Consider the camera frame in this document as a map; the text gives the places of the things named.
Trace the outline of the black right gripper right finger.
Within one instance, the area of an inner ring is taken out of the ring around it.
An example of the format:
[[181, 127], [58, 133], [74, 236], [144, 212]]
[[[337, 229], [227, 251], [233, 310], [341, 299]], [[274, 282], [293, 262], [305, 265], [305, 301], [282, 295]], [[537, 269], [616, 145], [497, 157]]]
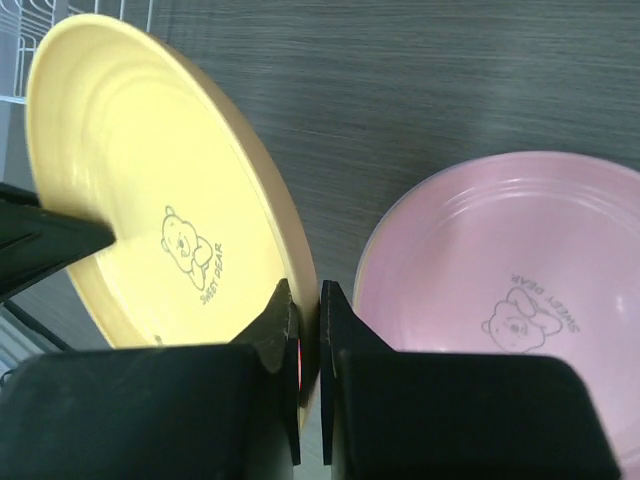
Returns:
[[325, 281], [323, 460], [335, 479], [618, 479], [587, 388], [547, 356], [393, 350]]

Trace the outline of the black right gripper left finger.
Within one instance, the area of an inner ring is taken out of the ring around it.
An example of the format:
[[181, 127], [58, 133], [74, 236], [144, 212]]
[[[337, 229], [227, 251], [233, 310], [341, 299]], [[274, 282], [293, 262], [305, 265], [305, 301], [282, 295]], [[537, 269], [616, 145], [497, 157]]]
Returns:
[[1, 391], [5, 479], [289, 479], [299, 314], [280, 281], [227, 344], [56, 353]]

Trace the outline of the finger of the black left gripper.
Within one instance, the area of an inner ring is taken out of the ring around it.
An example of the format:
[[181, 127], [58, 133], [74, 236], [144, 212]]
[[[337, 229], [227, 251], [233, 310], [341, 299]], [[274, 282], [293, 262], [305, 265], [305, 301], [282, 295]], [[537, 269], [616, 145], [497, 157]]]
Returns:
[[1, 299], [115, 241], [101, 223], [43, 209], [35, 193], [1, 185]]

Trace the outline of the large yellow plate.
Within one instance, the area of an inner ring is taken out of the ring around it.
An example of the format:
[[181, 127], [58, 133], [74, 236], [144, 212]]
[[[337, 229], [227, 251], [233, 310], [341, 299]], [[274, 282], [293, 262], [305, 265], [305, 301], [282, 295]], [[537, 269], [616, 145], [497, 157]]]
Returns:
[[303, 225], [265, 146], [201, 69], [123, 21], [70, 17], [35, 54], [26, 133], [42, 205], [114, 233], [68, 270], [111, 346], [230, 341], [287, 280], [308, 404], [319, 301]]

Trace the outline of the pink plastic plate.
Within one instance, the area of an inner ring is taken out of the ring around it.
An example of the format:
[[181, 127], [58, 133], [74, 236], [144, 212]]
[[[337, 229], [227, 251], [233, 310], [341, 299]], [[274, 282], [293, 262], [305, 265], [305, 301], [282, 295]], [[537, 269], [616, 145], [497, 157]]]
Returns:
[[399, 350], [549, 355], [639, 475], [639, 174], [563, 152], [460, 164], [397, 210], [356, 314]]

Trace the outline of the purple plastic plate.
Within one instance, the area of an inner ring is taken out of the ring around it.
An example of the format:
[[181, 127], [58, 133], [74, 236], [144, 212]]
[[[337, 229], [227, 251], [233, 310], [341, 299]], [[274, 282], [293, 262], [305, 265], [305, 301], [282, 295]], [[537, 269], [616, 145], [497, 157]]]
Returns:
[[372, 231], [359, 260], [354, 286], [353, 286], [353, 294], [352, 294], [352, 306], [355, 310], [359, 309], [359, 305], [361, 302], [363, 286], [365, 282], [365, 277], [367, 275], [368, 264], [370, 263], [369, 257], [371, 252], [375, 249], [376, 241], [380, 236], [381, 232], [386, 232], [389, 229], [388, 223], [394, 223], [395, 218], [398, 216], [397, 210], [404, 209], [404, 205], [410, 200], [413, 196], [416, 195], [417, 191], [424, 190], [426, 185], [430, 185], [434, 182], [438, 182], [438, 178], [442, 176], [447, 176], [451, 171], [459, 169], [460, 165], [453, 165], [445, 168], [435, 174], [429, 176], [428, 178], [422, 180], [415, 186], [413, 186], [410, 190], [404, 193], [389, 209], [388, 211], [380, 218], [374, 230]]

